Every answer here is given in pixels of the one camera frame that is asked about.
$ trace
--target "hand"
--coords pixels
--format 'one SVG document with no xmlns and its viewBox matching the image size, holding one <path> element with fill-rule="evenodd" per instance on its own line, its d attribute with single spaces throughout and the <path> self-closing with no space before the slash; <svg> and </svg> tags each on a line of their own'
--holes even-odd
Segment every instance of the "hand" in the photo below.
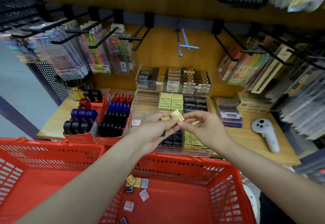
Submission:
<svg viewBox="0 0 325 224">
<path fill-rule="evenodd" d="M 139 148 L 142 155 L 153 152 L 162 140 L 179 130 L 177 125 L 178 118 L 176 116 L 166 121 L 161 121 L 162 117 L 171 117 L 171 115 L 167 112 L 151 115 L 144 121 L 141 121 L 140 126 L 133 132 L 141 143 Z"/>
<path fill-rule="evenodd" d="M 205 111 L 194 111 L 183 115 L 184 121 L 179 121 L 180 128 L 192 133 L 207 148 L 221 155 L 236 142 L 229 136 L 223 123 L 216 114 Z"/>
</svg>

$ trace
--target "gray floor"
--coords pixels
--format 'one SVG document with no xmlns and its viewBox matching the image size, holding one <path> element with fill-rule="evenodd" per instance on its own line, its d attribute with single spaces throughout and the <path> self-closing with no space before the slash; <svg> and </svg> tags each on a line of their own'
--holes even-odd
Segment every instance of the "gray floor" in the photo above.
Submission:
<svg viewBox="0 0 325 224">
<path fill-rule="evenodd" d="M 35 78 L 0 39 L 0 96 L 9 102 L 38 129 L 42 129 L 58 106 Z M 0 115 L 0 137 L 26 136 Z"/>
</svg>

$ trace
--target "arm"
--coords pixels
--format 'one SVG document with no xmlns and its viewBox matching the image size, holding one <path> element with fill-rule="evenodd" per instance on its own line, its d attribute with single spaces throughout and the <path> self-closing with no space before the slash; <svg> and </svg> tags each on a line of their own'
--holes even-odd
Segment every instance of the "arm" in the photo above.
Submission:
<svg viewBox="0 0 325 224">
<path fill-rule="evenodd" d="M 325 187 L 236 143 L 216 114 L 195 111 L 183 117 L 181 128 L 223 155 L 297 224 L 324 223 Z"/>
<path fill-rule="evenodd" d="M 152 152 L 162 140 L 179 129 L 175 126 L 177 117 L 159 121 L 168 115 L 170 113 L 158 113 L 149 117 L 149 123 L 141 124 L 117 142 L 94 164 L 16 224 L 98 223 L 140 158 Z"/>
</svg>

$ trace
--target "white game controller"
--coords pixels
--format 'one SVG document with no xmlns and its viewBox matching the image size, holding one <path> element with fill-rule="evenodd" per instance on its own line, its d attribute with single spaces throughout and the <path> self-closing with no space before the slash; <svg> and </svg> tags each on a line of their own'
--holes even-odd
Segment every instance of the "white game controller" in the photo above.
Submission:
<svg viewBox="0 0 325 224">
<path fill-rule="evenodd" d="M 272 123 L 268 119 L 257 119 L 252 123 L 252 130 L 261 133 L 266 139 L 266 143 L 273 153 L 280 152 L 279 142 L 275 135 Z"/>
</svg>

